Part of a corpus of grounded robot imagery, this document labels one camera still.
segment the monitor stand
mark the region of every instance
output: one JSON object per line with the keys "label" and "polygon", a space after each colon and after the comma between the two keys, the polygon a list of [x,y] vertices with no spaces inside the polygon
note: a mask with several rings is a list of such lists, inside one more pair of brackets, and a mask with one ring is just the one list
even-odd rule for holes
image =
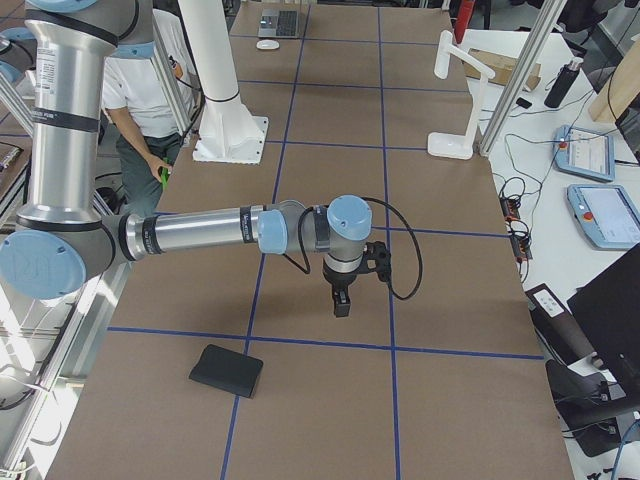
{"label": "monitor stand", "polygon": [[[601,373],[583,377],[554,360],[546,367],[556,408],[585,455],[595,457],[618,448],[635,421],[633,411],[640,410],[640,398],[625,396]],[[631,432],[628,440],[640,440],[640,432]]]}

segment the black monitor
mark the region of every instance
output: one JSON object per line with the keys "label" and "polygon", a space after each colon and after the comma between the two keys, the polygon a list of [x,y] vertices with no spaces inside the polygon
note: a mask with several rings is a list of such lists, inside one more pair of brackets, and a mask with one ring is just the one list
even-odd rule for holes
{"label": "black monitor", "polygon": [[625,393],[640,394],[640,244],[567,303]]}
{"label": "black monitor", "polygon": [[[600,374],[578,379],[566,368],[547,365],[558,411],[582,450],[595,456],[616,448],[633,412],[640,411],[640,244],[567,303],[617,381],[610,386]],[[640,438],[636,433],[631,439]]]}

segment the black foam block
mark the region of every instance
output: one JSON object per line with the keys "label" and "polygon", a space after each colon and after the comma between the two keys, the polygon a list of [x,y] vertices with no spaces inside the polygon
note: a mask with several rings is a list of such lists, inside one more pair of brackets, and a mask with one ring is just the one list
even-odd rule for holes
{"label": "black foam block", "polygon": [[189,378],[250,398],[263,362],[216,345],[207,345]]}

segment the blue joint cap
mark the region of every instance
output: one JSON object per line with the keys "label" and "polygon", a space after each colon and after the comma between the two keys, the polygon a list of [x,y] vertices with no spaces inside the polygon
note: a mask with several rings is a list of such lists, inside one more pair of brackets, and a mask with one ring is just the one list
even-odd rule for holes
{"label": "blue joint cap", "polygon": [[61,238],[20,230],[0,246],[0,275],[20,293],[49,300],[80,288],[87,271],[78,252]]}
{"label": "blue joint cap", "polygon": [[114,58],[127,58],[132,60],[153,57],[155,42],[137,43],[131,45],[118,45],[116,51],[111,54]]}
{"label": "blue joint cap", "polygon": [[7,40],[35,40],[36,37],[31,33],[31,31],[26,27],[14,27],[7,28],[6,30],[0,32],[0,36],[6,38]]}
{"label": "blue joint cap", "polygon": [[22,73],[13,65],[9,65],[7,62],[0,60],[0,75],[3,75],[4,78],[9,80],[9,83],[13,83],[22,76]]}
{"label": "blue joint cap", "polygon": [[98,0],[27,0],[40,10],[54,13],[74,13],[89,8]]}
{"label": "blue joint cap", "polygon": [[279,210],[267,210],[258,215],[258,247],[262,253],[282,255],[287,251],[287,222]]}
{"label": "blue joint cap", "polygon": [[371,233],[371,207],[355,195],[342,195],[329,205],[329,226],[341,237],[356,242]]}

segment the table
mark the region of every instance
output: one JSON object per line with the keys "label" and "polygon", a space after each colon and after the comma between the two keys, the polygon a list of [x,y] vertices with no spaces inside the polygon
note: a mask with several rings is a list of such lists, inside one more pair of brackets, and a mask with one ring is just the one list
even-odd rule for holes
{"label": "table", "polygon": [[[517,57],[520,49],[526,41],[526,33],[502,32],[502,31],[467,31],[462,47],[478,48],[494,53]],[[533,103],[529,109],[531,112],[547,110],[544,106],[544,98],[547,85],[572,57],[570,49],[560,34],[551,34],[549,40],[538,60],[541,64],[539,86],[531,93],[523,92],[522,96]],[[472,91],[477,87],[477,81],[469,80]],[[503,87],[489,85],[485,98],[484,108],[492,111],[502,93]],[[566,99],[560,105],[561,109],[555,112],[540,113],[534,115],[520,115],[524,110],[517,108],[511,115],[502,132],[500,141],[496,144],[489,157],[492,169],[505,177],[513,175],[524,178],[527,191],[534,191],[536,183],[513,169],[509,155],[505,149],[505,138],[509,134],[520,135],[529,140],[551,140],[556,130],[563,124],[572,124],[578,127],[608,132],[615,129],[613,124],[602,124],[591,121],[588,114],[589,105],[595,100],[595,93],[585,96],[592,91],[591,85],[584,74],[576,79],[576,82],[567,94]],[[490,112],[481,117],[488,118]],[[487,122],[481,122],[481,130]],[[612,133],[615,145],[616,160],[634,162],[635,157],[626,142],[617,130]],[[624,252],[602,251],[591,246],[582,233],[573,213],[569,209],[566,200],[566,187],[570,184],[597,183],[581,177],[576,177],[552,168],[549,170],[553,153],[551,144],[530,144],[514,137],[507,139],[512,147],[515,165],[519,170],[542,179],[548,172],[544,181],[544,187],[540,201],[535,207],[536,196],[525,197],[520,208],[523,220],[533,225],[533,243],[531,251],[533,260],[529,266],[529,272],[524,281],[525,290],[546,283],[560,300],[566,303],[576,291],[576,288],[588,283],[611,263],[617,260]],[[502,180],[496,177],[498,190]],[[616,184],[623,185],[636,205],[640,205],[640,168],[616,165]],[[582,361],[574,365],[579,373],[593,373],[593,368],[587,367],[587,362]],[[572,465],[576,478],[585,478],[593,472],[610,468],[615,452],[608,452],[594,459],[584,456],[574,441],[567,441],[567,448],[572,458]],[[640,446],[632,444],[625,447],[620,476],[637,477],[640,471]]]}
{"label": "table", "polygon": [[[311,5],[304,38],[265,53],[260,11],[231,35],[242,99],[270,117],[260,165],[184,152],[159,208],[385,198],[423,287],[402,303],[360,278],[337,319],[318,256],[307,277],[253,246],[145,259],[48,478],[571,478],[489,162],[425,153],[471,108],[460,64],[431,73],[448,14]],[[404,293],[411,242],[373,210]],[[254,398],[187,379],[209,343],[265,362]]]}

